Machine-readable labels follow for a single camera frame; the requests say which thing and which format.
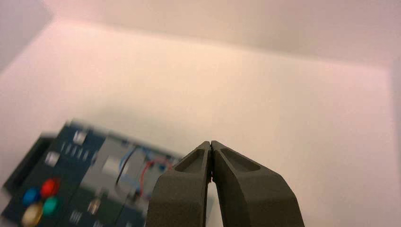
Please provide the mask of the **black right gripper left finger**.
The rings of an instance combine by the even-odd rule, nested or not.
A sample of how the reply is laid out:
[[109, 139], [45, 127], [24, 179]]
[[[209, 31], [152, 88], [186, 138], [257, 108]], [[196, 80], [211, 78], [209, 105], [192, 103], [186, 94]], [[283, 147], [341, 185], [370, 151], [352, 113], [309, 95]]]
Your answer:
[[148, 207], [148, 227], [204, 227], [211, 145], [204, 141], [162, 174]]

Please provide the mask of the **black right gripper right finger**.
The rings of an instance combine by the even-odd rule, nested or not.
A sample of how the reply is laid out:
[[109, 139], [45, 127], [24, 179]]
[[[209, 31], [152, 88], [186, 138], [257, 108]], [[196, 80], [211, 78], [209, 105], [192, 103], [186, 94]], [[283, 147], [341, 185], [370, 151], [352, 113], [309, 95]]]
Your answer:
[[218, 141], [211, 143], [213, 182], [225, 227], [303, 227], [294, 192], [273, 170]]

